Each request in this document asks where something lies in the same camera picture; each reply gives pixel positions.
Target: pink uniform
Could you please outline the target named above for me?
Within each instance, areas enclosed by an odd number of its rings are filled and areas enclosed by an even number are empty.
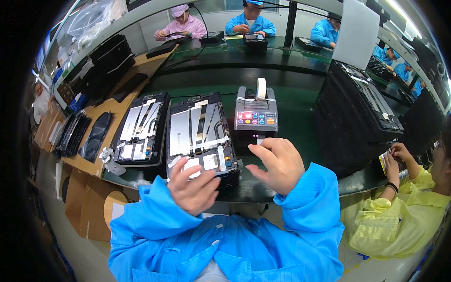
[[[174,35],[171,37],[163,37],[162,39],[158,39],[158,32],[160,30],[157,30],[155,32],[155,34],[153,35],[155,37],[155,40],[157,40],[157,41],[166,41],[166,40],[170,40],[170,39],[176,39],[179,37],[183,37],[183,35]],[[174,32],[181,32],[184,30],[189,30],[192,33],[191,36],[193,38],[201,38],[207,34],[207,30],[205,29],[205,25],[203,24],[203,22],[200,19],[193,17],[191,15],[188,16],[188,20],[186,21],[185,25],[182,25],[181,23],[179,23],[177,21],[173,21],[173,22],[169,23],[162,30],[165,32],[166,35],[174,33]]]

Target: pink cap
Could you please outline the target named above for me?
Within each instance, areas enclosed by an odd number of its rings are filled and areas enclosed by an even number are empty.
[[[172,13],[173,18],[178,18],[179,16],[183,15],[183,13],[188,10],[188,5],[180,5],[177,7],[172,8],[170,11]]]

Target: tape roll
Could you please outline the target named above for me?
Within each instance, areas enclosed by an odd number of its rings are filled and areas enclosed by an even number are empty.
[[[266,99],[266,79],[257,79],[257,97]]]

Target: man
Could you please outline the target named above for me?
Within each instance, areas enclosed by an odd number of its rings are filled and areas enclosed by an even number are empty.
[[[180,5],[171,9],[172,17],[175,21],[170,22],[164,29],[157,30],[154,34],[155,40],[166,41],[183,36],[201,38],[207,34],[207,29],[203,22],[189,14],[188,5]],[[179,35],[165,37],[171,33],[179,32]]]
[[[341,16],[334,13],[327,15],[327,19],[320,20],[315,24],[310,33],[310,40],[318,45],[335,49],[340,34]]]
[[[374,47],[373,55],[378,59],[385,67],[387,67],[391,72],[393,72],[393,68],[391,65],[393,61],[396,61],[401,56],[394,51],[391,47],[382,49],[379,46]]]
[[[420,96],[421,94],[421,90],[423,90],[423,88],[426,87],[426,83],[424,83],[424,81],[418,81],[415,82],[415,86],[412,87],[412,94],[413,96],[415,96],[415,98],[418,98],[418,96]]]
[[[34,84],[34,90],[36,91],[36,99],[33,104],[33,115],[35,122],[40,124],[50,107],[53,96],[50,96],[47,89],[43,88],[40,82]]]
[[[393,69],[393,72],[402,80],[404,80],[406,84],[408,84],[407,80],[409,80],[409,74],[412,70],[414,69],[409,65],[409,63],[404,62],[403,64],[396,65],[396,67]]]
[[[267,19],[260,16],[263,2],[247,0],[247,7],[243,5],[244,12],[231,19],[225,26],[225,34],[232,36],[238,34],[262,34],[264,37],[276,35],[276,27]]]
[[[220,178],[179,160],[165,184],[157,176],[139,187],[141,201],[111,221],[108,266],[129,281],[336,281],[343,274],[338,244],[344,230],[336,175],[311,163],[307,171],[294,145],[266,138],[249,145],[267,172],[246,168],[274,189],[285,230],[267,219],[217,215],[203,218],[218,195]]]

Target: yellow jacket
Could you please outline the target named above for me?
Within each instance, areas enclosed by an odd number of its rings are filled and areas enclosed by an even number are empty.
[[[417,178],[401,180],[391,203],[377,198],[384,190],[341,198],[340,221],[345,225],[341,241],[352,250],[375,259],[405,258],[431,240],[451,197],[432,191],[431,174],[420,166]]]

